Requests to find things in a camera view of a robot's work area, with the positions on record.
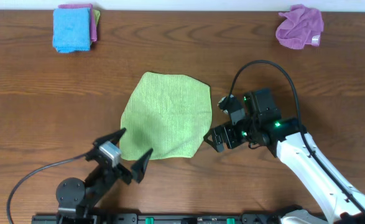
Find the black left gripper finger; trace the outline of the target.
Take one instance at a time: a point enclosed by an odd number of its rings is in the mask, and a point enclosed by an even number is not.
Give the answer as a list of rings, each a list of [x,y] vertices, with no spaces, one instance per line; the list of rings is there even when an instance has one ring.
[[[135,180],[138,184],[141,183],[144,179],[147,165],[150,161],[152,153],[153,149],[149,149],[131,166],[132,179]]]
[[[114,133],[107,134],[105,136],[97,138],[94,140],[93,145],[95,147],[99,147],[100,145],[104,144],[107,141],[109,141],[113,144],[117,144],[125,132],[126,132],[126,128],[122,128]]]

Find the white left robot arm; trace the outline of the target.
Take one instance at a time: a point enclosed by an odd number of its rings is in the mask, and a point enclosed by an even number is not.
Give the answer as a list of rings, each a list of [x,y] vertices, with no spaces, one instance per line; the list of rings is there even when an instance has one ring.
[[[121,150],[117,143],[126,132],[125,128],[102,136],[93,142],[93,148],[85,155],[87,161],[98,166],[85,180],[68,178],[57,187],[57,223],[116,223],[116,215],[106,213],[95,205],[119,180],[129,185],[133,180],[140,183],[147,169],[153,149],[145,152],[130,169],[121,164]]]

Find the green microfiber cloth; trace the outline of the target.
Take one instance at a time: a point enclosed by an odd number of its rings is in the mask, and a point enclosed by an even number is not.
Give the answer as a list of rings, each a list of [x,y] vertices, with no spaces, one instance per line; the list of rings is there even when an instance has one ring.
[[[121,116],[121,157],[191,158],[212,123],[210,87],[186,75],[143,74]]]

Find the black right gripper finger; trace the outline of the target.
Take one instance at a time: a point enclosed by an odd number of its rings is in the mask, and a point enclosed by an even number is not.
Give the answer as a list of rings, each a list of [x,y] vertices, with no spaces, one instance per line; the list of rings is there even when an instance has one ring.
[[[209,145],[213,145],[214,142],[212,141],[212,129],[209,129],[209,131],[203,136],[203,141],[206,142]]]
[[[223,140],[219,137],[212,137],[210,145],[214,148],[216,152],[224,151]]]

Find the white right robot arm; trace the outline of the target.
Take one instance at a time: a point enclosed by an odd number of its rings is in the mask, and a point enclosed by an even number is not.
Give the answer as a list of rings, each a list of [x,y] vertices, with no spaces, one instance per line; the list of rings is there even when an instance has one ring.
[[[253,119],[229,121],[209,130],[204,141],[217,152],[244,143],[261,146],[285,164],[321,208],[328,223],[365,223],[365,195],[323,155],[295,118],[257,124]]]

